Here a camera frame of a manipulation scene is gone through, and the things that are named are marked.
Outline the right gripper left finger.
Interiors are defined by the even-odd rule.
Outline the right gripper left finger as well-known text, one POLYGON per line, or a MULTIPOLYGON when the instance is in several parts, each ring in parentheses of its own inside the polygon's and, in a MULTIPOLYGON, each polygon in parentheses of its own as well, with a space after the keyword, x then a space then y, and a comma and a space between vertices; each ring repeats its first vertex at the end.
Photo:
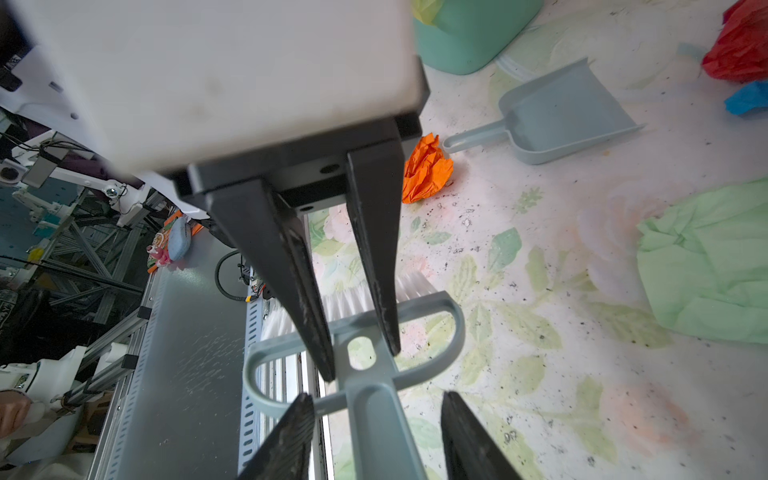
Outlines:
POLYGON ((314 430, 313 398, 301 393, 237 479, 308 479, 314 430))

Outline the grey-green plastic dustpan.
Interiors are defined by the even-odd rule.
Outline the grey-green plastic dustpan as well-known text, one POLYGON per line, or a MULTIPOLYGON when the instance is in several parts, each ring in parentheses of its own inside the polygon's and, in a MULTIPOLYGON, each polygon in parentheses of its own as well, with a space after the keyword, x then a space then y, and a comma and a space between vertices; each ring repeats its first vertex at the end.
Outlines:
POLYGON ((524 83, 499 99, 502 119, 442 140, 457 153, 499 140, 515 157, 541 165, 643 128, 582 58, 524 83))

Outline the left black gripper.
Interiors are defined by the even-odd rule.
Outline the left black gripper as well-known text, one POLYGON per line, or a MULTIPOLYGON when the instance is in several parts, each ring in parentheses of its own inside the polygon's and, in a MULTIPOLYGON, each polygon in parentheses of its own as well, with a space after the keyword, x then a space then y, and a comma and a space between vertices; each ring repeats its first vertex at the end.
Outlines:
POLYGON ((164 171, 404 112, 420 74, 406 1, 13 1, 119 171, 164 171))

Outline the grey-green hand brush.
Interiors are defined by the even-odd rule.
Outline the grey-green hand brush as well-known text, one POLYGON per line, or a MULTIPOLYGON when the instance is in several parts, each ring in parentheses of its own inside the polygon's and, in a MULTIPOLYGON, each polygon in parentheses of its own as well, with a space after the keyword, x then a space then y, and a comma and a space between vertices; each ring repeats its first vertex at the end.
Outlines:
POLYGON ((398 276, 395 289, 400 324, 445 313, 452 318, 454 335, 433 358, 401 370, 380 331, 365 287, 328 296, 337 390, 313 405, 318 416, 347 411, 360 479, 425 478, 398 393, 445 371, 465 343, 463 312, 447 292, 437 291, 419 271, 398 276))

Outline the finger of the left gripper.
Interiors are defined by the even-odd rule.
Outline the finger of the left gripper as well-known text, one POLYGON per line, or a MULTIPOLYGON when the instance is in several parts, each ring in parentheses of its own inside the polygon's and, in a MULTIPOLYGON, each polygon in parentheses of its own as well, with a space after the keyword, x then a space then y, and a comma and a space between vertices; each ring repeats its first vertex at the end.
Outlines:
POLYGON ((323 379, 335 380, 329 325, 295 210, 261 178, 208 192, 204 201, 288 313, 323 379))
POLYGON ((395 270, 405 158, 390 140, 347 156, 347 201, 378 324, 390 353, 401 352, 395 270))

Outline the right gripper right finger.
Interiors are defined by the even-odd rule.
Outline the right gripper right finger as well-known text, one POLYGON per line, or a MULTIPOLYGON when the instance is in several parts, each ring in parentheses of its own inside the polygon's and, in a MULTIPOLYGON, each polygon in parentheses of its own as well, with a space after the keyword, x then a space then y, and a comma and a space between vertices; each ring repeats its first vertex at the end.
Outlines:
POLYGON ((461 396, 443 394, 440 426, 450 480, 521 480, 461 396))

